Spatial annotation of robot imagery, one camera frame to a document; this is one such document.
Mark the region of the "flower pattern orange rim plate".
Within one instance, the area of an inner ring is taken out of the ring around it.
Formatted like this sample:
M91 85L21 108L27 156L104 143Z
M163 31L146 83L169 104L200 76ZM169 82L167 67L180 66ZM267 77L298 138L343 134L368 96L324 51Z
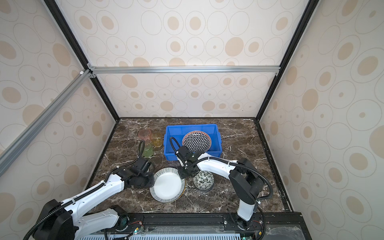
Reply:
M212 145L212 140L205 132L192 131L184 136L182 144L191 152L207 152Z

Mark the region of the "striped rim white plate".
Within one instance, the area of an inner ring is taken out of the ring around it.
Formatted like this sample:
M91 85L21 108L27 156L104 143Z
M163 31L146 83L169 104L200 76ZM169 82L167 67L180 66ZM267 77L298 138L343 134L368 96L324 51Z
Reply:
M163 168L154 174L154 185L150 188L152 197L160 203L171 203L179 199L186 188L176 168Z

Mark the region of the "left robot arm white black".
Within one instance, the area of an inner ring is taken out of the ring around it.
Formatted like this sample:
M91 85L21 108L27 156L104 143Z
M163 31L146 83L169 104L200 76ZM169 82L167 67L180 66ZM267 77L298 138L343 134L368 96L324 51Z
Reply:
M26 233L28 240L75 240L84 235L107 229L127 218L127 214L114 207L99 214L88 215L88 211L109 197L125 189L147 189L154 185L152 163L144 158L145 141L139 143L138 155L132 163L112 169L105 180L84 192L61 202L46 203L37 222Z

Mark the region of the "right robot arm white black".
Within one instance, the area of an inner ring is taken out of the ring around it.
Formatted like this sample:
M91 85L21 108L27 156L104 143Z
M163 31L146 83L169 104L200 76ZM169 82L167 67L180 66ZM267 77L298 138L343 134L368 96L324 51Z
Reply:
M239 229L248 230L261 201L273 197L274 190L270 181L248 159L225 160L200 151L193 153L181 146L174 137L170 138L170 145L181 163L178 172L182 179L195 177L205 171L230 180L240 199L237 219L233 219Z

